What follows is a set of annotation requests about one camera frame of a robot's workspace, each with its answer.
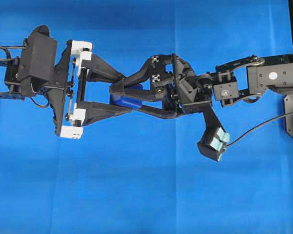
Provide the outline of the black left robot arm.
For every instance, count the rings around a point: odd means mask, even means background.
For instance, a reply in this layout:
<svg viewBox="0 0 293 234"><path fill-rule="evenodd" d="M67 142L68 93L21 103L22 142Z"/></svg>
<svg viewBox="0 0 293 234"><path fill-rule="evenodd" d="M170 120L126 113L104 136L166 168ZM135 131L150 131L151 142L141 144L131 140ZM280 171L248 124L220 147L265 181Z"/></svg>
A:
<svg viewBox="0 0 293 234"><path fill-rule="evenodd" d="M92 43L69 40L61 59L55 62L57 41L34 33L12 57L12 46L0 46L0 98L32 99L40 95L51 107L55 135L79 139L83 127L95 121L129 113L131 109L114 104L85 102L85 83L102 60L92 53Z"/></svg>

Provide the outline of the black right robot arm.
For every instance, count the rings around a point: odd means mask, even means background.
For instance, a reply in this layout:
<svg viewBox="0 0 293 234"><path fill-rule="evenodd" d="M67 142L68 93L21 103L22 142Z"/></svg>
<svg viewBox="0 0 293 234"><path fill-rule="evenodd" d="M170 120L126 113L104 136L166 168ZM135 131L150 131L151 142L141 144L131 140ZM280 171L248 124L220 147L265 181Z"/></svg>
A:
<svg viewBox="0 0 293 234"><path fill-rule="evenodd" d="M267 89L293 94L293 54L250 56L196 75L176 54L151 56L135 74L119 78L110 93L139 101L162 103L161 109L142 106L139 111L159 118L209 113L212 101L223 107L239 101L257 102Z"/></svg>

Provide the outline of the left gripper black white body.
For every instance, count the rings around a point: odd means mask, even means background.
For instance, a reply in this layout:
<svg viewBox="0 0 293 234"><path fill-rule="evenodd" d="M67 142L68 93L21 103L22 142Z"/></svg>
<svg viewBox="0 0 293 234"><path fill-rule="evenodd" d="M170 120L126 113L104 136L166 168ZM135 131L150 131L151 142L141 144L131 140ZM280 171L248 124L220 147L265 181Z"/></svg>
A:
<svg viewBox="0 0 293 234"><path fill-rule="evenodd" d="M91 61L91 56L91 42L70 39L54 67L50 83L46 85L46 97L53 111L54 133L58 137L80 139L84 133L82 124L86 110L73 103L73 77L85 78L89 70L82 66L82 62ZM72 75L69 74L70 66L73 67Z"/></svg>

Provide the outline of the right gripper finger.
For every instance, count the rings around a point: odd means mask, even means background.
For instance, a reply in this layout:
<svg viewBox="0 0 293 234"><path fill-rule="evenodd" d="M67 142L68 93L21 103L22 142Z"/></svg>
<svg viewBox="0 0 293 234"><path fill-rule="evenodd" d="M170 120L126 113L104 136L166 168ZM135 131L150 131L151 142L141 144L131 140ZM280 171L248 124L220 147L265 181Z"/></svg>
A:
<svg viewBox="0 0 293 234"><path fill-rule="evenodd" d="M167 66L172 65L171 60L147 60L134 74L126 77L122 73L116 75L109 87L110 93L169 93L174 82L172 71ZM148 90L133 89L134 85L149 81Z"/></svg>
<svg viewBox="0 0 293 234"><path fill-rule="evenodd" d="M137 111L160 119L173 119L178 117L178 101L173 97L173 89L169 93L115 93L120 96L134 98L143 102Z"/></svg>

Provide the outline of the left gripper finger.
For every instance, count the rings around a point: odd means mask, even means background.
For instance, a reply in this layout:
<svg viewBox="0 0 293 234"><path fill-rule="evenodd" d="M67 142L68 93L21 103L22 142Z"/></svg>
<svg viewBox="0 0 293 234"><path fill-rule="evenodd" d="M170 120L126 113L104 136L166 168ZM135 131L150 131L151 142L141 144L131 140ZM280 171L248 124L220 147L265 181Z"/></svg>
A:
<svg viewBox="0 0 293 234"><path fill-rule="evenodd" d="M84 59L82 67L89 69L86 77L88 82L118 82L126 78L96 54L92 54L91 60Z"/></svg>
<svg viewBox="0 0 293 234"><path fill-rule="evenodd" d="M78 101L77 108L85 110L83 126L131 112L131 108L99 102Z"/></svg>

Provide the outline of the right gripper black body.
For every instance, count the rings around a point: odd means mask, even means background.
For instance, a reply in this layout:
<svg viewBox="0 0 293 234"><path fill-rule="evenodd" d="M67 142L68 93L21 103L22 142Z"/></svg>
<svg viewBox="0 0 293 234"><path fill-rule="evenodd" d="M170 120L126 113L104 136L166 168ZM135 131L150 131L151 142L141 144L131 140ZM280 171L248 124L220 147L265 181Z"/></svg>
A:
<svg viewBox="0 0 293 234"><path fill-rule="evenodd" d="M150 85L162 109L150 107L154 117L179 117L211 107L211 79L195 74L176 54L150 58Z"/></svg>

